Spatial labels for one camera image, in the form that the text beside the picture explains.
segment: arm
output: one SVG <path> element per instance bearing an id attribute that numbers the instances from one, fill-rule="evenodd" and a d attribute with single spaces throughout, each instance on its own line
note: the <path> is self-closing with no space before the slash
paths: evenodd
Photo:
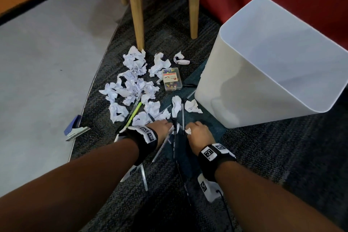
<path id="1" fill-rule="evenodd" d="M 188 136 L 194 154 L 215 140 L 207 126 L 190 123 Z M 325 216 L 281 186 L 227 161 L 215 171 L 215 179 L 245 231 L 342 231 Z"/>
<path id="2" fill-rule="evenodd" d="M 158 143 L 172 126 L 148 124 Z M 3 231 L 78 231 L 106 202 L 139 156 L 137 144 L 123 139 L 64 164 L 0 198 Z"/>

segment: gray floor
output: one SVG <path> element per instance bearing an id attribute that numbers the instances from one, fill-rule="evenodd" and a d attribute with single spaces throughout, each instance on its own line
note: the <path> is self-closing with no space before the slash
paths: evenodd
<path id="1" fill-rule="evenodd" d="M 126 7 L 47 0 L 0 26 L 0 196 L 68 161 L 80 114 Z"/>

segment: wristband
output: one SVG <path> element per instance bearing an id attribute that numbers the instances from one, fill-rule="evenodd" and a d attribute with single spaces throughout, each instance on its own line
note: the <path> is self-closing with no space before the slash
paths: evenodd
<path id="1" fill-rule="evenodd" d="M 225 161 L 237 161 L 236 156 L 220 143 L 205 146 L 198 154 L 198 163 L 208 181 L 215 180 L 215 171 Z"/>
<path id="2" fill-rule="evenodd" d="M 146 126 L 128 127 L 120 137 L 126 137 L 133 140 L 139 148 L 139 157 L 134 163 L 135 166 L 140 165 L 143 160 L 153 152 L 157 147 L 157 133 Z"/>

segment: dark gray carpet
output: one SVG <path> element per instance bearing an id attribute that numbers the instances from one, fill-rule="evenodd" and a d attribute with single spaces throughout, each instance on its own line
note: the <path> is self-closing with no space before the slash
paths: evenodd
<path id="1" fill-rule="evenodd" d="M 153 55 L 163 52 L 172 57 L 178 51 L 191 60 L 180 66 L 182 80 L 197 83 L 208 58 L 220 24 L 200 10 L 198 39 L 191 40 L 187 0 L 144 0 L 146 61 L 151 67 Z M 91 130 L 79 137 L 72 159 L 94 148 L 113 142 L 119 124 L 112 124 L 109 102 L 98 92 L 107 82 L 115 82 L 125 71 L 122 55 L 135 45 L 131 12 L 124 15 L 98 69 L 83 111 L 82 126 Z M 148 74 L 145 80 L 156 80 Z M 190 89 L 176 94 L 185 96 Z M 161 87 L 156 94 L 162 106 L 174 93 Z M 254 172 L 282 184 L 312 205 L 343 229 L 348 229 L 348 95 L 343 92 L 327 113 L 255 126 L 225 129 L 207 111 L 190 114 L 187 121 L 201 120 L 209 125 L 216 140 L 226 144 L 239 161 Z M 197 182 L 197 169 L 185 158 L 185 171 L 192 208 L 174 162 L 170 147 L 150 167 L 145 161 L 149 192 L 145 192 L 141 175 L 130 177 L 117 186 L 107 203 L 83 228 L 83 231 L 164 231 L 186 228 L 190 231 L 231 231 L 221 200 L 212 204 L 205 199 Z M 236 231 L 241 228 L 233 219 Z"/>

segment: white plastic bin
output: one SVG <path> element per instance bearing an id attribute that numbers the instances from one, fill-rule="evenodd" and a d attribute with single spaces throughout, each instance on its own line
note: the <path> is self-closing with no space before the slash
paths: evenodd
<path id="1" fill-rule="evenodd" d="M 235 128 L 326 112 L 347 81 L 345 49 L 273 1 L 252 0 L 221 26 L 195 98 Z"/>

